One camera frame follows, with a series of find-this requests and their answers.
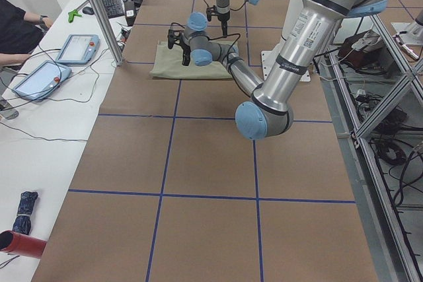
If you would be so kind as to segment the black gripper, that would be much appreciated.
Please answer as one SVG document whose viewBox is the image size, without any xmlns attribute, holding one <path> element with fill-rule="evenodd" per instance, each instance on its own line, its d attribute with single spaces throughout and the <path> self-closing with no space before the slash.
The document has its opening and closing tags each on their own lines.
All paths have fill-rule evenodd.
<svg viewBox="0 0 423 282">
<path fill-rule="evenodd" d="M 219 21 L 221 22 L 222 36 L 228 37 L 228 21 L 230 19 L 230 12 L 219 13 Z"/>
<path fill-rule="evenodd" d="M 190 46 L 181 46 L 181 48 L 182 48 L 182 65 L 189 66 L 190 54 L 191 54 Z"/>
</svg>

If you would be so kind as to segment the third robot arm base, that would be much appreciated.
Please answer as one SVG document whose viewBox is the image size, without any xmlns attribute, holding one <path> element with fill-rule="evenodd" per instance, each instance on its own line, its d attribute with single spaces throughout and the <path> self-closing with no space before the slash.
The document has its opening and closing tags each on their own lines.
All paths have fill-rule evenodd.
<svg viewBox="0 0 423 282">
<path fill-rule="evenodd" d="M 411 23 L 392 22 L 391 25 L 396 31 L 393 39 L 397 45 L 413 61 L 418 61 L 421 53 L 417 54 L 414 52 L 411 46 L 420 46 L 422 48 L 422 11 Z"/>
</svg>

